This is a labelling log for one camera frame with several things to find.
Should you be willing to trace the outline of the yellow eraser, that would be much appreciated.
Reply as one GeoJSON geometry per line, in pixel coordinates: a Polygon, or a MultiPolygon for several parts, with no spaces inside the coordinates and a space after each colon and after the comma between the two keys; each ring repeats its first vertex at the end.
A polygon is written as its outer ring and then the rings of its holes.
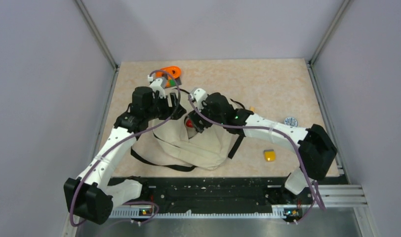
{"type": "Polygon", "coordinates": [[[270,149],[270,150],[265,150],[263,152],[264,155],[264,159],[266,162],[273,162],[276,160],[276,153],[274,150],[270,149]]]}

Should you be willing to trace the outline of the orange toy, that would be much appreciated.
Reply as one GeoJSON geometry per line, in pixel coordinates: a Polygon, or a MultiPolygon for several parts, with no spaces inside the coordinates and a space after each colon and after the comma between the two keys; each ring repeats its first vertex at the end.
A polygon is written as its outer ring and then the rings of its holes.
{"type": "Polygon", "coordinates": [[[176,85],[181,85],[182,84],[181,79],[180,79],[182,71],[181,71],[181,69],[179,67],[177,67],[177,66],[169,66],[169,67],[161,68],[160,70],[169,73],[174,78],[174,80],[173,80],[170,76],[168,76],[165,73],[156,72],[156,77],[167,78],[167,83],[165,85],[165,88],[172,88],[172,87],[175,87],[176,85]]]}

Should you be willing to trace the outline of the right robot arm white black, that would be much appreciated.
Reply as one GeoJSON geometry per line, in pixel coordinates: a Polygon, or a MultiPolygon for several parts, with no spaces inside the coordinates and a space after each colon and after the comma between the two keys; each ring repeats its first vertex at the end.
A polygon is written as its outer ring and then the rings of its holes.
{"type": "Polygon", "coordinates": [[[189,117],[198,132],[216,125],[231,134],[268,141],[297,155],[299,168],[289,174],[281,189],[286,203],[295,203],[304,188],[324,179],[337,155],[333,141],[318,124],[303,128],[271,121],[253,111],[234,108],[218,92],[208,95],[196,90],[188,100],[194,109],[189,117]]]}

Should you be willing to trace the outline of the red black stamp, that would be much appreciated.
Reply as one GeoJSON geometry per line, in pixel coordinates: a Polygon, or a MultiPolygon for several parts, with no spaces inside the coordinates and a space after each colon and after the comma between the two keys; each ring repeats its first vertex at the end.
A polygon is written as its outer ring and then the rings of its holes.
{"type": "Polygon", "coordinates": [[[193,128],[193,127],[194,127],[194,126],[193,126],[193,123],[192,123],[192,121],[191,121],[190,119],[188,119],[188,120],[185,122],[185,124],[186,124],[187,127],[190,127],[190,128],[193,128]]]}

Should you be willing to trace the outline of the beige canvas backpack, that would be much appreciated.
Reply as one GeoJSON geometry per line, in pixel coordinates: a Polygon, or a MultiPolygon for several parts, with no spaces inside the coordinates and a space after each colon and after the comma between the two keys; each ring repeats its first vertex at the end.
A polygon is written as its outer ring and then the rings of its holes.
{"type": "Polygon", "coordinates": [[[198,133],[186,126],[187,120],[188,115],[184,114],[164,125],[160,125],[159,119],[151,121],[157,128],[143,134],[130,154],[142,163],[181,172],[195,168],[215,170],[235,156],[243,138],[217,125],[198,133]]]}

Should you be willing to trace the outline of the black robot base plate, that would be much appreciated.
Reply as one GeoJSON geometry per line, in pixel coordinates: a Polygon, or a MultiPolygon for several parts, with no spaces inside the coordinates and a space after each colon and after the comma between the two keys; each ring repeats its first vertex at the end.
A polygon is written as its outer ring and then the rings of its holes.
{"type": "Polygon", "coordinates": [[[272,205],[305,206],[312,203],[309,188],[294,195],[284,188],[283,177],[136,177],[142,183],[137,201],[150,201],[160,214],[271,213],[272,205]]]}

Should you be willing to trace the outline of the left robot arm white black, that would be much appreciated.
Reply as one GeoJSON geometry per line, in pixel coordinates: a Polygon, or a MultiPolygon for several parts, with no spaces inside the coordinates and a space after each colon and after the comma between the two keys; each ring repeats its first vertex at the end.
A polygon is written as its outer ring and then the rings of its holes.
{"type": "Polygon", "coordinates": [[[149,190],[136,180],[123,181],[113,186],[108,183],[126,152],[142,134],[183,115],[181,99],[179,88],[170,95],[166,95],[161,86],[135,88],[131,102],[125,112],[117,117],[98,154],[77,178],[68,178],[64,183],[69,221],[73,227],[83,224],[76,223],[75,217],[101,225],[113,209],[126,202],[147,202],[149,190]]]}

